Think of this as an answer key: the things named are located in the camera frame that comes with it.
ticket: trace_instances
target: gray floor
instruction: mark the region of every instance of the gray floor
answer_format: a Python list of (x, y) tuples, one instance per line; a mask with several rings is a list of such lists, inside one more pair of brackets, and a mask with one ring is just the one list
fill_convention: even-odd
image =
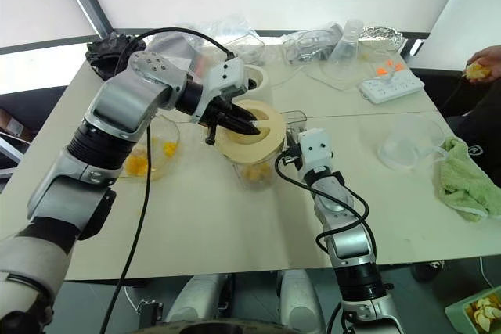
[[(484, 263), (491, 282), (495, 286), (501, 284), (501, 257), (486, 257)], [(308, 273), (327, 321), (340, 299), (333, 271), (315, 269)], [(385, 282), (395, 285), (392, 294), (407, 334), (454, 333), (444, 307), (488, 287), (481, 277), (478, 259), (448, 261), (445, 270), (428, 284), (415, 282), (407, 267), (385, 270), (382, 274)], [(136, 302), (142, 298), (162, 301), (166, 314), (187, 280), (186, 277), (157, 278), (145, 287), (129, 288), (129, 291)], [(65, 282), (56, 301), (56, 317), (47, 327), (47, 334), (98, 332), (112, 293), (113, 286)], [(232, 312), (232, 316), (238, 318), (278, 321), (276, 274), (238, 274)], [(139, 316), (122, 290), (107, 332), (130, 332), (137, 329), (138, 324)], [(333, 332), (341, 332), (340, 326), (334, 326)]]

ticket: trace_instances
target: plastic lid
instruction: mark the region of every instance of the plastic lid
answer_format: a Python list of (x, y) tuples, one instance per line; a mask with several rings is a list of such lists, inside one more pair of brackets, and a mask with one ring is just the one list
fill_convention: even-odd
[(343, 38), (349, 41), (356, 41), (359, 39), (363, 30), (363, 21), (359, 19), (350, 19), (346, 22), (343, 29)]

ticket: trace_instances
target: green towel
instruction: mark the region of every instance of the green towel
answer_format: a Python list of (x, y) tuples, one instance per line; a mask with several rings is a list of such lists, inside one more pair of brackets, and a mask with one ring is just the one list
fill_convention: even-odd
[(449, 158), (441, 162), (441, 200), (467, 221), (492, 217), (501, 219), (501, 188), (470, 158), (468, 145), (457, 137), (445, 140), (444, 149)]

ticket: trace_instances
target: white table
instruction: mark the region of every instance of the white table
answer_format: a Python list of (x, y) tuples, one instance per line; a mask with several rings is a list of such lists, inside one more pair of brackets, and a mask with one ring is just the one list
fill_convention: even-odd
[[(70, 141), (100, 85), (84, 64), (0, 195), (0, 238), (26, 224), (31, 192), (59, 149)], [(280, 86), (288, 87), (287, 95), (294, 97), (291, 93), (301, 92), (301, 85), (310, 92), (309, 99), (301, 99), (303, 106), (284, 108), (286, 100), (279, 88), (274, 92), (276, 106), (305, 110), (312, 117), (309, 127), (323, 127), (331, 135), (335, 168), (371, 206), (369, 224), (377, 239), (378, 264), (499, 252), (498, 222), (466, 222), (438, 200), (430, 171), (398, 173), (376, 157), (377, 145), (408, 106), (450, 133), (424, 93), (373, 106), (360, 102), (355, 93), (330, 88), (317, 95), (316, 90), (322, 89), (311, 90), (314, 86), (307, 77), (297, 76)], [(342, 116), (341, 110), (323, 108), (327, 103), (348, 113)], [(168, 114), (174, 120), (186, 120), (175, 112)], [(330, 266), (315, 245), (321, 225), (308, 193), (284, 181), (261, 192), (243, 190), (230, 164), (204, 144), (203, 128), (187, 123), (179, 128), (178, 162), (170, 174), (152, 184), (128, 278)], [(293, 170), (288, 173), (295, 177)], [(67, 279), (120, 274), (139, 219), (144, 185), (119, 180), (114, 189), (117, 200), (103, 230), (77, 244)]]

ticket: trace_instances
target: aluminum foil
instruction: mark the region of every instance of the aluminum foil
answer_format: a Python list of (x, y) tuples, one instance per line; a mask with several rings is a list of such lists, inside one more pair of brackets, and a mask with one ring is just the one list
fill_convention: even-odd
[(404, 42), (404, 36), (390, 27), (364, 27), (359, 42), (370, 48), (396, 51)]

